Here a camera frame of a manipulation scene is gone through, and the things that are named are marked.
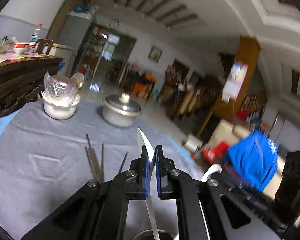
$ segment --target orange chair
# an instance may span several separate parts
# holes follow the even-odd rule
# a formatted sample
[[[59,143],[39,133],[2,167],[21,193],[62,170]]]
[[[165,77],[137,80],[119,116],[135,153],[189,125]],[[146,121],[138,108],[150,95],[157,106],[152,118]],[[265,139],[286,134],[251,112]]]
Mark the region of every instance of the orange chair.
[[[147,92],[147,86],[136,82],[131,93],[138,96],[140,92]]]
[[[157,82],[157,78],[153,77],[151,74],[146,74],[146,79],[151,82]]]

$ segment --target knife blade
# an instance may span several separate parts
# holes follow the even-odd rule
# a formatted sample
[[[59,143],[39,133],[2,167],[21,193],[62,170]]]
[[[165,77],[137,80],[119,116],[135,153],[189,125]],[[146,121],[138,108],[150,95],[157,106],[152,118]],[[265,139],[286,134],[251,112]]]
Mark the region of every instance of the knife blade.
[[[91,171],[92,171],[92,174],[93,174],[93,177],[94,179],[96,179],[98,182],[99,181],[99,177],[97,175],[97,172],[96,172],[96,169],[93,165],[93,161],[92,161],[92,158],[91,158],[91,154],[90,154],[90,151],[88,150],[88,148],[85,146],[84,149],[86,150],[86,154],[87,154],[87,157],[88,157],[88,160],[89,160],[89,164],[90,164],[90,168],[91,168]]]
[[[138,140],[138,147],[139,147],[140,154],[141,154],[143,145],[146,146],[146,149],[148,152],[149,163],[150,163],[150,165],[149,165],[149,186],[150,186],[152,171],[153,171],[153,167],[155,164],[154,150],[153,150],[153,147],[152,147],[151,143],[149,142],[148,138],[145,136],[145,134],[141,131],[140,128],[137,129],[137,140]],[[157,226],[157,222],[155,220],[155,215],[154,215],[154,208],[153,208],[152,201],[151,201],[150,190],[149,190],[149,196],[148,196],[148,198],[146,198],[146,207],[148,210],[148,215],[149,215],[149,219],[150,219],[150,224],[151,224],[154,240],[160,240],[158,226]]]
[[[123,161],[122,161],[121,166],[120,166],[120,168],[119,168],[118,174],[122,172],[124,163],[126,162],[127,155],[128,155],[128,152],[126,152],[126,155],[125,155],[124,158],[123,158]]]

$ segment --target wooden pillar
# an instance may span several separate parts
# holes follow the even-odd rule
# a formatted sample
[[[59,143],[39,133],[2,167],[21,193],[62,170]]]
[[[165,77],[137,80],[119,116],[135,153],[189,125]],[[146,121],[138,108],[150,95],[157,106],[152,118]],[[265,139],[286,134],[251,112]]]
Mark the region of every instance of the wooden pillar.
[[[215,115],[221,119],[226,119],[232,122],[241,107],[241,104],[246,97],[248,87],[250,86],[254,70],[256,68],[258,56],[260,52],[260,45],[255,38],[240,37],[240,45],[237,54],[234,57],[234,62],[240,62],[248,65],[247,74],[243,80],[242,87],[236,100],[230,99],[228,103],[221,100],[222,91],[217,98],[214,106],[211,108],[208,116],[200,127],[197,137],[199,137],[207,125],[210,117]]]

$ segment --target gray tablecloth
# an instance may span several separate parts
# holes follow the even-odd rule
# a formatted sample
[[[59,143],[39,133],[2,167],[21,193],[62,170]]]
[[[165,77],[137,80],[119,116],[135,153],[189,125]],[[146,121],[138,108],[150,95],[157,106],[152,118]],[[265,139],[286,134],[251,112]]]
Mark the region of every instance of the gray tablecloth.
[[[161,144],[165,157],[177,168],[192,170],[172,146],[169,138],[138,117],[130,128],[120,129],[104,121],[102,106],[80,102],[73,117],[58,121],[47,116],[42,102],[26,104],[0,136],[0,225],[15,240],[59,207],[72,194],[92,179],[84,150],[86,134],[90,136],[98,160],[105,144],[105,181],[117,174],[124,154],[128,157],[123,170],[140,157],[137,128],[153,147]],[[159,200],[156,176],[150,192],[159,229],[172,235],[178,232],[174,200]],[[130,201],[124,239],[150,229],[144,201]]]

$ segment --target cooking pot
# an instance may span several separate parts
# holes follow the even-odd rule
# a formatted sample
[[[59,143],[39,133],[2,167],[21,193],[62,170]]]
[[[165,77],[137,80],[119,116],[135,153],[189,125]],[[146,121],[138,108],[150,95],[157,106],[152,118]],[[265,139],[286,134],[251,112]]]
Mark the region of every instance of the cooking pot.
[[[42,98],[43,108],[46,114],[57,120],[65,120],[73,116],[77,109],[77,105],[80,102],[80,96],[77,95],[70,106],[64,106],[63,104],[58,104],[57,101],[54,101],[45,91],[42,93]]]
[[[128,94],[111,95],[102,99],[104,104],[102,110],[103,118],[110,124],[129,127],[133,124],[138,115],[142,115],[141,106],[130,100]]]

